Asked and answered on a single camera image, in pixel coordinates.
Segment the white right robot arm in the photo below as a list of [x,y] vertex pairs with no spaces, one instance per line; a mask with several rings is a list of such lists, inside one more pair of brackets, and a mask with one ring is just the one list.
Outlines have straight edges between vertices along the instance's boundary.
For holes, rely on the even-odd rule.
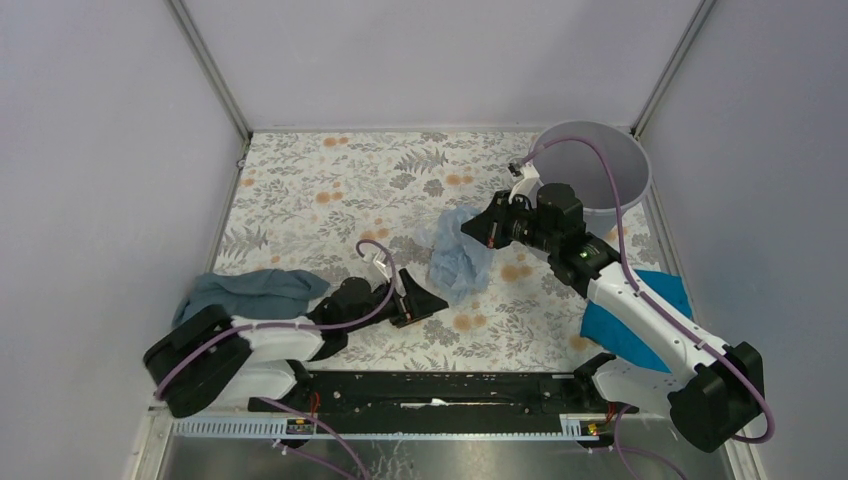
[[695,448],[711,453],[767,412],[764,368],[747,342],[732,346],[693,323],[587,230],[583,205],[562,183],[535,200],[501,190],[464,234],[489,249],[518,242],[542,251],[555,277],[612,314],[663,362],[666,373],[613,355],[573,386],[575,402],[597,412],[610,401],[671,420]]

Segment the grey plastic trash bin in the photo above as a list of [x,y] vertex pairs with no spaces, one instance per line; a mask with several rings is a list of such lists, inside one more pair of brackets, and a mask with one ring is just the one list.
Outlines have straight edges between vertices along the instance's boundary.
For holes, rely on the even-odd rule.
[[598,237],[616,227],[616,204],[626,212],[644,199],[652,184],[652,165],[642,146],[605,123],[556,124],[543,131],[529,151],[542,183],[573,188],[583,204],[587,230]]

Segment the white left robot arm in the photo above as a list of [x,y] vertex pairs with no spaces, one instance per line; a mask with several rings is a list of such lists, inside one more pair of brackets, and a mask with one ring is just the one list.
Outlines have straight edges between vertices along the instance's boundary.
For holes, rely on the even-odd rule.
[[256,320],[230,315],[218,304],[205,307],[143,355],[155,396],[176,418],[242,406],[255,397],[299,410],[310,397],[306,363],[337,354],[356,330],[383,321],[403,328],[448,308],[408,270],[397,279],[399,289],[389,281],[371,286],[349,277],[295,319]]

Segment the light blue plastic trash bag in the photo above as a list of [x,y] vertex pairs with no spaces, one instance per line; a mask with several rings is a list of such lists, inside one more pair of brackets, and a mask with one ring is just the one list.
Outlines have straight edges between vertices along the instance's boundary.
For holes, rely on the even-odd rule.
[[414,235],[417,245],[431,250],[428,280],[449,304],[485,291],[490,282],[494,253],[461,231],[479,213],[467,205],[445,210]]

